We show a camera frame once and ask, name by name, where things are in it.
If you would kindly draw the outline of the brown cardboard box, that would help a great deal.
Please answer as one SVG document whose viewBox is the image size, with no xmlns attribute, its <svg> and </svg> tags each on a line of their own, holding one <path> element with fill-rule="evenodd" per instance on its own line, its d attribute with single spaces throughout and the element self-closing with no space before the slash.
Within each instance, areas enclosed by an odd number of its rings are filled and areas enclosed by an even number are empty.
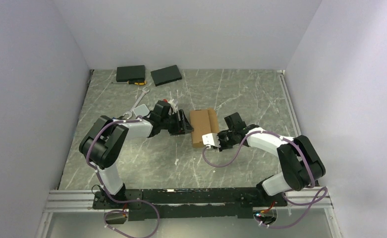
<svg viewBox="0 0 387 238">
<path fill-rule="evenodd" d="M 189 118 L 193 127 L 191 132 L 193 148 L 202 148 L 204 146 L 203 135 L 220 131 L 217 113 L 213 108 L 192 110 L 189 113 Z"/>
</svg>

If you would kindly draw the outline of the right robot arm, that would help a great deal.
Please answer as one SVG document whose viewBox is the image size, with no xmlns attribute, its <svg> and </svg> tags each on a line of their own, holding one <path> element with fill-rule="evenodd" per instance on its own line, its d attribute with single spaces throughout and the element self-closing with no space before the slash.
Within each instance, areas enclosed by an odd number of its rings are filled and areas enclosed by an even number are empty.
<svg viewBox="0 0 387 238">
<path fill-rule="evenodd" d="M 270 205 L 282 192 L 314 187 L 316 180 L 326 174 L 326 168 L 307 136 L 281 136 L 255 124 L 247 125 L 239 113 L 226 116 L 224 120 L 228 129 L 217 134 L 220 151 L 238 144 L 261 149 L 279 160 L 280 173 L 258 185 L 256 199 L 259 204 Z"/>
</svg>

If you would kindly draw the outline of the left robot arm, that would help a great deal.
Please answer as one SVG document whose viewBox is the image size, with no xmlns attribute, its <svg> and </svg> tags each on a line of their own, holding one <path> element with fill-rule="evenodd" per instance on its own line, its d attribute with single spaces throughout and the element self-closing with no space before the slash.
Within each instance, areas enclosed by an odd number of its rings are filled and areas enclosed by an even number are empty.
<svg viewBox="0 0 387 238">
<path fill-rule="evenodd" d="M 134 119 L 99 117 L 79 145 L 79 152 L 94 169 L 100 188 L 107 193 L 106 202 L 112 208 L 126 200 L 125 184 L 117 170 L 117 159 L 126 140 L 151 138 L 166 130 L 170 135 L 193 132 L 184 111 L 174 101 L 159 100 L 154 108 Z"/>
</svg>

